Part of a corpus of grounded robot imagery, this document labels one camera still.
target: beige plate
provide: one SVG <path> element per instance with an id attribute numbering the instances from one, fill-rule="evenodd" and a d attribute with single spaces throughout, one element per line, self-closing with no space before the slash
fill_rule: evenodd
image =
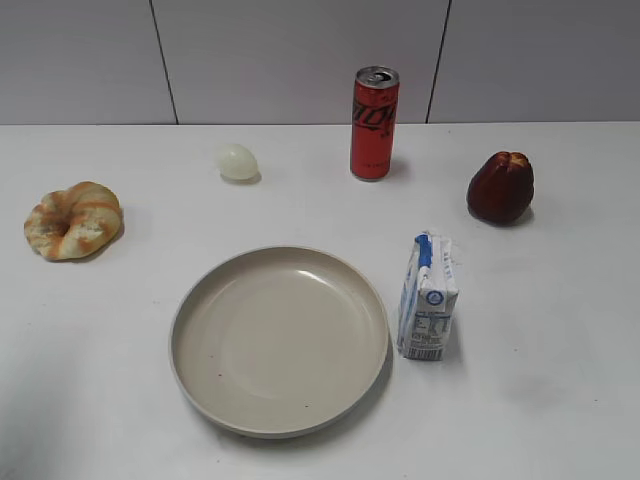
<path id="1" fill-rule="evenodd" d="M 387 353 L 385 310 L 369 282 L 316 250 L 274 247 L 209 272 L 171 331 L 187 398 L 243 435 L 310 433 L 347 412 Z"/>

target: soda can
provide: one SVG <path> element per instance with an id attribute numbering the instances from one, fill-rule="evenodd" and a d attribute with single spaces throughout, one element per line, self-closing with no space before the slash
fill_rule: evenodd
<path id="1" fill-rule="evenodd" d="M 387 67 L 366 67 L 356 73 L 351 173 L 361 180 L 379 180 L 389 173 L 399 87 L 398 72 Z"/>

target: egg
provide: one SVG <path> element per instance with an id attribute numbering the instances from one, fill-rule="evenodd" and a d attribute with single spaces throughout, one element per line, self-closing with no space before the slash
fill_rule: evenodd
<path id="1" fill-rule="evenodd" d="M 229 180 L 251 180 L 258 175 L 258 161 L 249 149 L 235 143 L 223 145 L 216 154 L 220 175 Z"/>

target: milk carton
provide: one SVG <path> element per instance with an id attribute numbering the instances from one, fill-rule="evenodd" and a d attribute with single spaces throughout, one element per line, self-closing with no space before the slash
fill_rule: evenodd
<path id="1" fill-rule="evenodd" d="M 429 233 L 418 235 L 399 307 L 398 351 L 403 357 L 442 359 L 457 298 L 451 239 Z"/>

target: white table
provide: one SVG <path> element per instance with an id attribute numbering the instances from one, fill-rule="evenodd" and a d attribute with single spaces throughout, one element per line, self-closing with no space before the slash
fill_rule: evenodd
<path id="1" fill-rule="evenodd" d="M 638 478 L 639 124 L 400 126 L 379 183 L 348 170 L 350 128 L 0 128 L 0 479 Z M 212 151 L 241 142 L 252 186 Z M 536 177 L 533 218 L 500 229 L 465 194 L 495 151 Z M 33 254 L 46 192 L 111 187 L 124 235 L 88 262 Z M 301 244 L 379 290 L 395 340 L 413 237 L 455 240 L 461 288 L 441 363 L 396 356 L 385 389 L 309 437 L 204 422 L 168 363 L 173 314 L 229 256 Z"/>

